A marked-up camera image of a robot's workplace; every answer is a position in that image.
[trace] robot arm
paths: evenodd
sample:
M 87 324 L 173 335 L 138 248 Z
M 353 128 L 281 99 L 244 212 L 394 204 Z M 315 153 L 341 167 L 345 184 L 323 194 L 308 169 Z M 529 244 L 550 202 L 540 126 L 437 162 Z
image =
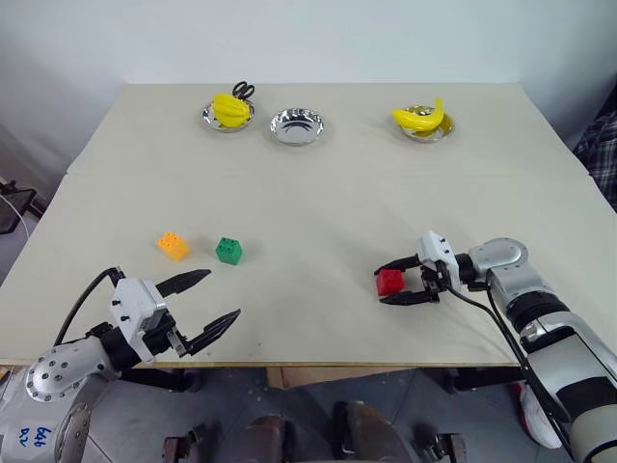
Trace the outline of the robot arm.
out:
M 542 280 L 529 264 L 525 246 L 497 238 L 455 256 L 445 238 L 430 231 L 417 248 L 416 256 L 381 268 L 419 266 L 424 291 L 405 291 L 382 302 L 437 302 L 439 292 L 456 294 L 460 284 L 489 291 L 519 335 L 526 354 L 518 356 L 523 376 L 551 415 L 572 424 L 576 462 L 617 461 L 617 357 Z
M 140 362 L 151 363 L 168 348 L 180 357 L 194 355 L 217 340 L 240 314 L 228 313 L 187 340 L 175 326 L 164 297 L 195 285 L 209 270 L 177 275 L 159 285 L 125 278 L 119 269 L 106 272 L 116 287 L 110 308 L 118 326 L 101 323 L 85 338 L 61 343 L 79 305 L 104 279 L 101 274 L 71 311 L 57 345 L 24 370 L 22 386 L 3 410 L 11 417 L 0 435 L 4 463 L 78 463 L 93 407 L 110 381 Z

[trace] toy banana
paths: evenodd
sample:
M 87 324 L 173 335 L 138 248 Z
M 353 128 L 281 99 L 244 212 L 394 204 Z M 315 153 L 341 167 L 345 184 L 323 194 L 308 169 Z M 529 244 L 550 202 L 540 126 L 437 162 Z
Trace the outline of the toy banana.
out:
M 230 94 L 218 94 L 212 101 L 214 117 L 226 127 L 239 127 L 251 117 L 249 105 Z
M 410 128 L 415 131 L 433 130 L 443 120 L 443 102 L 441 98 L 435 99 L 435 109 L 431 114 L 422 116 L 418 113 L 395 109 L 392 111 L 392 118 L 403 128 Z

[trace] lego block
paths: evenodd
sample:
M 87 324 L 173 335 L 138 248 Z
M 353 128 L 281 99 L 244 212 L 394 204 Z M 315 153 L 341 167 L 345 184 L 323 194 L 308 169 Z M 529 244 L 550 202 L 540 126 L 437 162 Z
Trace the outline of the lego block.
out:
M 383 269 L 377 275 L 377 294 L 391 296 L 405 287 L 403 272 L 400 270 Z
M 221 238 L 216 247 L 216 255 L 221 262 L 237 265 L 242 257 L 242 247 L 235 239 Z
M 190 251 L 190 248 L 184 240 L 177 234 L 171 232 L 161 236 L 157 244 L 158 247 L 173 260 L 182 260 Z

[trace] white table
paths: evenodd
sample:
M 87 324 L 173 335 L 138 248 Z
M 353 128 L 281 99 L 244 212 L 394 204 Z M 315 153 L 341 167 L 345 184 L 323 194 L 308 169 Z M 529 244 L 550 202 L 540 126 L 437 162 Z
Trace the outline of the white table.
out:
M 188 336 L 243 309 L 202 353 L 168 352 L 159 365 L 512 365 L 491 320 L 447 294 L 439 305 L 378 302 L 372 271 L 413 254 L 427 230 L 457 252 L 519 239 L 617 349 L 617 217 L 518 85 L 260 85 L 255 120 L 235 134 L 200 122 L 221 90 L 126 87 L 0 287 L 0 363 L 48 348 L 88 282 L 119 264 L 154 281 L 213 270 L 168 299 Z M 449 139 L 420 145 L 390 123 L 391 108 L 436 95 L 457 123 Z M 322 113 L 313 145 L 270 138 L 271 115 L 292 106 Z M 167 231 L 187 239 L 187 259 L 156 248 Z M 237 267 L 214 254 L 223 235 L 242 243 Z M 67 338 L 111 320 L 110 296 L 106 283 Z

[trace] metal plate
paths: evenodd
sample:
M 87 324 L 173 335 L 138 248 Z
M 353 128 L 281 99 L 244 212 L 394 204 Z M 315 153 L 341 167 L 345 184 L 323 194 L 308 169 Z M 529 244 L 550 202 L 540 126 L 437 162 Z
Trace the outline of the metal plate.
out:
M 312 143 L 324 129 L 321 116 L 314 111 L 290 108 L 280 111 L 270 122 L 272 136 L 286 145 Z
M 219 130 L 221 132 L 237 132 L 238 130 L 242 130 L 244 127 L 246 127 L 248 124 L 251 123 L 251 121 L 253 120 L 253 115 L 255 114 L 255 106 L 253 105 L 253 102 L 250 101 L 249 99 L 245 99 L 244 100 L 245 103 L 247 103 L 249 105 L 249 110 L 251 111 L 251 116 L 249 117 L 249 119 L 243 123 L 242 125 L 239 125 L 237 127 L 227 127 L 225 125 L 222 125 L 215 117 L 214 117 L 214 110 L 212 109 L 212 101 L 210 101 L 207 106 L 205 108 L 203 108 L 203 111 L 201 112 L 201 119 L 203 120 L 203 123 L 205 123 L 208 127 L 213 128 L 214 130 Z
M 404 109 L 410 113 L 416 113 L 422 116 L 427 116 L 435 110 L 432 106 L 424 106 L 421 104 L 408 106 Z M 452 130 L 454 130 L 454 121 L 446 113 L 443 113 L 442 123 L 440 123 L 433 130 L 418 131 L 401 127 L 400 125 L 399 127 L 402 132 L 412 140 L 416 140 L 420 143 L 435 143 L 445 138 Z

